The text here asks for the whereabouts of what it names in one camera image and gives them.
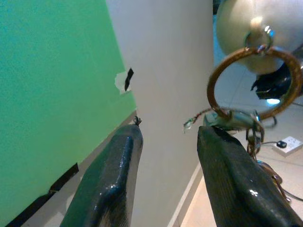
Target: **metal ring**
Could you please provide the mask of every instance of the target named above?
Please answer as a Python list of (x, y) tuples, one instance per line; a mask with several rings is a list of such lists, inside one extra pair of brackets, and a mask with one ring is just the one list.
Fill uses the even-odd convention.
[[(264, 52), (268, 51), (269, 48), (272, 47), (273, 43), (274, 43), (275, 32), (273, 30), (271, 30), (269, 26), (264, 27), (263, 31), (264, 31), (264, 33), (266, 34), (266, 37), (267, 37), (267, 44), (259, 46), (259, 52), (260, 53), (264, 53)], [(244, 47), (245, 48), (250, 48), (250, 45), (249, 45), (249, 37), (250, 36), (251, 36), (251, 32), (249, 32), (245, 37), (245, 41), (244, 41)]]
[[(258, 55), (258, 48), (242, 48), (240, 50), (235, 51), (225, 58), (225, 60), (214, 70), (212, 75), (209, 78), (209, 82), (207, 85), (207, 98), (211, 108), (220, 116), (225, 119), (229, 119), (231, 117), (230, 112), (226, 112), (220, 108), (215, 97), (214, 97), (214, 87), (222, 72), (230, 66), (235, 61), (248, 57), (250, 55)], [(274, 56), (280, 58), (284, 61), (284, 63), (288, 66), (290, 74), (291, 74), (291, 84), (286, 94), (284, 94), (281, 98), (281, 102), (279, 105), (275, 106), (272, 109), (269, 109), (265, 112), (260, 113), (260, 120), (264, 120), (270, 117), (276, 116), (278, 113), (285, 110), (299, 95), (302, 87), (302, 72), (301, 66), (298, 60), (290, 53), (279, 50), (275, 47), (270, 47), (265, 53), (268, 56)]]

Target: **green paper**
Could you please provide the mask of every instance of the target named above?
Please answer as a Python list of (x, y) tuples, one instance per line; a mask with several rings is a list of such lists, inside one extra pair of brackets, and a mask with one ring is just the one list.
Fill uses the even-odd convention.
[(134, 110), (104, 0), (0, 3), (0, 226)]

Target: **white ball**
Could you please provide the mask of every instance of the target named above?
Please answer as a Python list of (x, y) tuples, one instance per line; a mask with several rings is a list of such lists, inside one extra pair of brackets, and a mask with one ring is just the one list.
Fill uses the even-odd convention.
[[(225, 0), (217, 13), (217, 38), (225, 54), (244, 47), (255, 22), (275, 32), (273, 45), (292, 52), (303, 43), (303, 0)], [(265, 44), (266, 36), (252, 45)], [(240, 61), (257, 74), (276, 71), (282, 61), (252, 56)]]

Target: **baseboard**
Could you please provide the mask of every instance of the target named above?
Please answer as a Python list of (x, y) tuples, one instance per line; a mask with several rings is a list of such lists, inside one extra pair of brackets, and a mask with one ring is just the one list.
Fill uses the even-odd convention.
[(179, 227), (181, 225), (202, 176), (202, 168), (200, 163), (198, 163), (167, 227)]

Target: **wire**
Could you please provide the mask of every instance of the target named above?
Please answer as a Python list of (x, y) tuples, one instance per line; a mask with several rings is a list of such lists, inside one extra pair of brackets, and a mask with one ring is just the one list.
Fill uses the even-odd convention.
[(265, 143), (261, 143), (261, 145), (264, 145), (264, 144), (269, 144), (269, 143), (277, 143), (277, 141), (265, 142)]
[(302, 198), (300, 198), (300, 197), (298, 197), (298, 196), (295, 196), (294, 194), (291, 194), (290, 192), (286, 191), (285, 189), (283, 189), (283, 191), (284, 191), (287, 195), (289, 195), (290, 197), (294, 198), (295, 200), (298, 200), (298, 201), (303, 202), (303, 199), (302, 199)]
[(298, 106), (302, 106), (303, 107), (303, 104), (300, 104), (300, 103), (293, 103), (294, 105), (298, 105)]

